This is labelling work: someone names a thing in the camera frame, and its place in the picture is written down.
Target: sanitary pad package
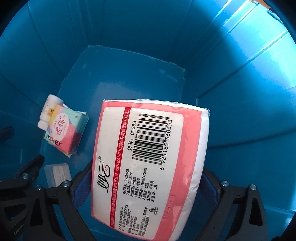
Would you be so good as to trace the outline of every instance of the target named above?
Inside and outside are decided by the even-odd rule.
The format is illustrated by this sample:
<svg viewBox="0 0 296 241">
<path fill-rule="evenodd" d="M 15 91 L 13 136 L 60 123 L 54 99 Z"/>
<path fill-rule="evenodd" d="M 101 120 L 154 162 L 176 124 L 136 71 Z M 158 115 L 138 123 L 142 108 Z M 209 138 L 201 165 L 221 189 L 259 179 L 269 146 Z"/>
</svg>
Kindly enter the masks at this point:
<svg viewBox="0 0 296 241">
<path fill-rule="evenodd" d="M 44 139 L 67 156 L 77 151 L 89 117 L 84 112 L 55 105 Z"/>
<path fill-rule="evenodd" d="M 93 158 L 92 216 L 139 239 L 178 239 L 200 183 L 208 132 L 207 109 L 104 101 Z"/>
</svg>

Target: plastic wrapping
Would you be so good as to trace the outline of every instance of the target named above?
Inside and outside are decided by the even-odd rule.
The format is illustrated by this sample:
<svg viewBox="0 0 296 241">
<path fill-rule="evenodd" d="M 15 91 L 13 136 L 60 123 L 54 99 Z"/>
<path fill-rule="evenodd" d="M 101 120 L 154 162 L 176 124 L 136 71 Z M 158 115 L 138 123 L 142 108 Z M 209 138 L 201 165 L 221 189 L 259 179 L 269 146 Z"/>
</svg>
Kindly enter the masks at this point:
<svg viewBox="0 0 296 241">
<path fill-rule="evenodd" d="M 92 174 L 92 216 L 129 236 L 176 240 L 199 186 L 209 112 L 153 100 L 104 101 Z"/>
</svg>

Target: blue plastic bin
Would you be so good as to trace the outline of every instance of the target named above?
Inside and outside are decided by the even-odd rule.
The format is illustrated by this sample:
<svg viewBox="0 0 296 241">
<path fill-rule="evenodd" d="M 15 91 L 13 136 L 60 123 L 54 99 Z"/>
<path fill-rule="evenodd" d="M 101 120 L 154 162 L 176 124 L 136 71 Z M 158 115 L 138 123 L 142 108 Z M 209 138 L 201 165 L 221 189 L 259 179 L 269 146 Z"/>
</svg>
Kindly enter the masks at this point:
<svg viewBox="0 0 296 241">
<path fill-rule="evenodd" d="M 15 130 L 0 144 L 0 180 L 39 153 L 45 165 L 68 163 L 72 176 L 82 170 L 103 99 L 198 105 L 211 110 L 205 166 L 257 185 L 271 239 L 296 211 L 295 66 L 286 28 L 250 1 L 30 0 L 0 37 L 0 129 Z M 37 128 L 48 94 L 89 115 L 71 158 Z M 47 187 L 44 168 L 37 182 Z M 206 210 L 197 195 L 180 241 L 193 240 Z M 79 212 L 100 240 L 134 240 L 94 220 L 89 199 Z"/>
</svg>

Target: barcode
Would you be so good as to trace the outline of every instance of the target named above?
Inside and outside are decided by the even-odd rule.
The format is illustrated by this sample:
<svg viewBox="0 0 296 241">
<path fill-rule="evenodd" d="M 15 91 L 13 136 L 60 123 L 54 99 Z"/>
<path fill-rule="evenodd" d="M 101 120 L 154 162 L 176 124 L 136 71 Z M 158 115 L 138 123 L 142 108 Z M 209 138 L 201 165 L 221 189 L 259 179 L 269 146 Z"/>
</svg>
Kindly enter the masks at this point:
<svg viewBox="0 0 296 241">
<path fill-rule="evenodd" d="M 140 114 L 132 159 L 162 165 L 165 132 L 170 117 Z"/>
</svg>

